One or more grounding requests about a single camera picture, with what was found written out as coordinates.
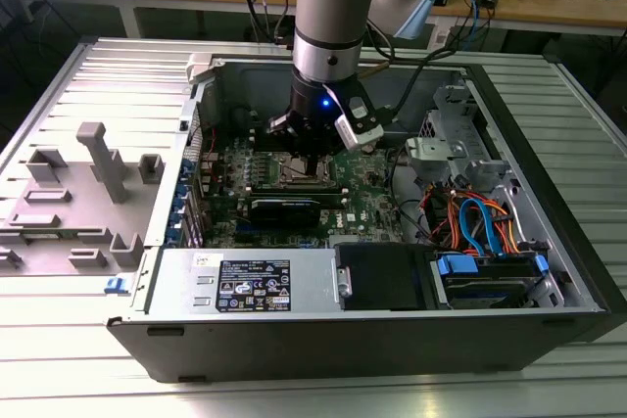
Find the power supply label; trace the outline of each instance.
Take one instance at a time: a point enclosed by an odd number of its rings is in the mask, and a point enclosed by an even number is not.
[[[220,312],[286,312],[291,296],[289,259],[224,260],[219,266]]]

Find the aluminum workbench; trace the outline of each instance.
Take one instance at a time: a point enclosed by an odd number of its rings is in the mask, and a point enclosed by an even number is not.
[[[119,39],[79,45],[0,158],[0,219],[7,217],[29,177],[27,154],[69,141],[81,117],[101,118],[114,142],[126,143],[121,147],[126,162],[157,149],[167,155],[189,94],[185,68],[190,54],[220,47]],[[273,47],[240,47],[257,54],[289,54]],[[539,56],[458,55],[489,74],[625,294],[625,136],[561,65]],[[452,57],[443,64],[455,61]],[[149,103],[156,106],[142,106]],[[76,147],[75,152],[81,159],[84,150]],[[146,411],[238,417],[627,415],[626,327],[593,344],[559,348],[515,373],[160,384],[103,326],[110,312],[128,302],[124,296],[103,294],[107,279],[0,278],[2,416]]]

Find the motherboard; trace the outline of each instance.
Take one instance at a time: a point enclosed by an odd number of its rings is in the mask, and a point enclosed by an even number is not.
[[[330,248],[401,242],[384,150],[321,160],[315,175],[285,152],[235,139],[201,165],[207,248]]]

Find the side panel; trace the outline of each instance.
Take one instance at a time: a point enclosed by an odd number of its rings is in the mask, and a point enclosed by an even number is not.
[[[159,382],[224,382],[519,370],[574,340],[600,315],[110,322],[108,329]]]
[[[489,109],[488,120],[492,120],[498,127],[521,173],[529,182],[530,189],[538,200],[538,206],[547,216],[577,271],[586,282],[595,302],[612,313],[594,331],[580,338],[582,341],[593,341],[627,319],[627,301],[613,282],[607,268],[551,181],[549,174],[487,73],[483,68],[475,66],[469,68],[469,74]]]

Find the circuit board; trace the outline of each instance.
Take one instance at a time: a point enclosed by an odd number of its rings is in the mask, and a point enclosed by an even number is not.
[[[256,152],[235,141],[207,156],[202,177],[211,220],[207,248],[329,248],[341,242],[401,242],[402,228],[385,187],[384,151],[328,157],[315,176],[282,152]],[[260,229],[250,222],[251,201],[296,198],[319,202],[309,228]]]

